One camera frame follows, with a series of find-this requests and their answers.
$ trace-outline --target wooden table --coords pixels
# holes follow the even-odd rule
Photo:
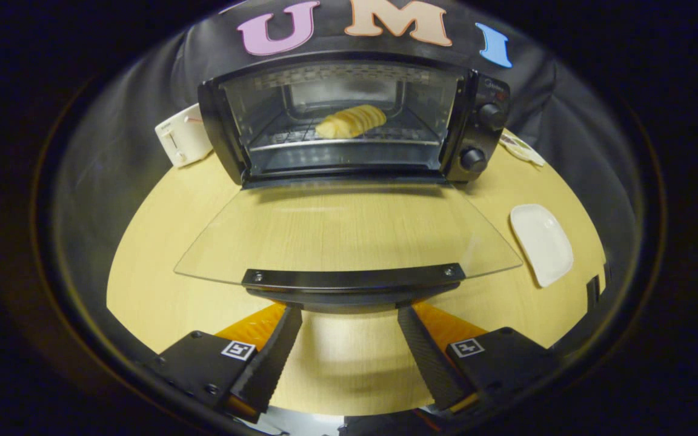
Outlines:
[[[189,331],[220,331],[271,304],[240,285],[174,273],[191,243],[239,190],[214,154],[172,168],[125,231],[109,274],[107,306],[155,352]],[[573,269],[542,289],[524,259],[520,268],[465,280],[428,302],[487,331],[512,326],[551,346],[587,311],[587,282],[599,276],[604,289],[605,254],[587,212],[551,166],[517,160],[502,146],[464,193],[522,259],[510,210],[526,203],[549,209],[570,238]],[[298,339],[271,399],[272,406],[329,415],[384,414],[429,403],[393,310],[303,312]]]

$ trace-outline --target black background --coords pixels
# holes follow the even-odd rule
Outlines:
[[[0,3],[0,265],[12,266],[0,273],[0,296],[34,326],[31,334],[40,337],[41,320],[51,316],[23,292],[38,285],[27,234],[34,151],[85,80],[119,69],[218,6]],[[482,432],[698,434],[698,2],[478,6],[547,44],[591,82],[622,90],[656,146],[670,202],[662,273],[628,340],[564,394]],[[92,380],[87,365],[77,362],[78,374],[87,370]],[[0,303],[0,434],[191,432],[132,395],[82,394],[35,353]]]

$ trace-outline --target oven rack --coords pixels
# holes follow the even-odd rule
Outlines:
[[[388,144],[440,146],[440,138],[407,108],[395,116],[388,117],[383,126],[371,129],[351,139],[327,140],[321,138],[314,128],[323,119],[322,117],[293,119],[286,113],[282,113],[250,142],[249,151],[318,144],[364,144],[377,141]]]

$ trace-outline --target pastry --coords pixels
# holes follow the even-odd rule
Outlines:
[[[360,105],[337,111],[314,128],[316,134],[328,140],[347,139],[360,136],[374,127],[383,126],[387,117],[380,108]]]

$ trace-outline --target open oven door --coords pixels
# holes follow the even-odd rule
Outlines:
[[[448,183],[329,181],[239,191],[174,271],[307,309],[388,309],[521,265]]]

